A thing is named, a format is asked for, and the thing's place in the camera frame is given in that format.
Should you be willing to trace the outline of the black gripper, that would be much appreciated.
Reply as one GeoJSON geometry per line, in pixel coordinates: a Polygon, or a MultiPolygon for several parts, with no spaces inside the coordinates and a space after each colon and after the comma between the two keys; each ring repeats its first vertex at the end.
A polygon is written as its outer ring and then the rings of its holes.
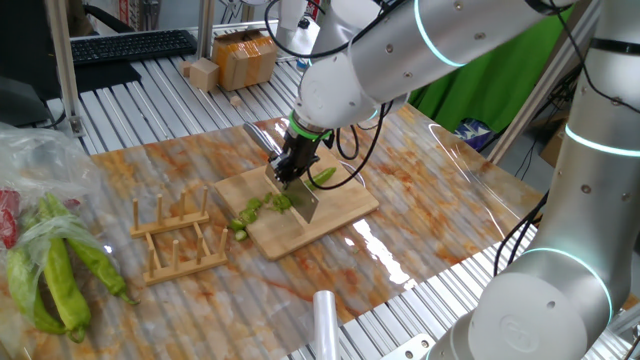
{"type": "Polygon", "coordinates": [[[319,141],[302,135],[287,133],[284,137],[283,153],[272,160],[274,182],[279,188],[303,176],[319,157],[316,155],[319,141]]]}

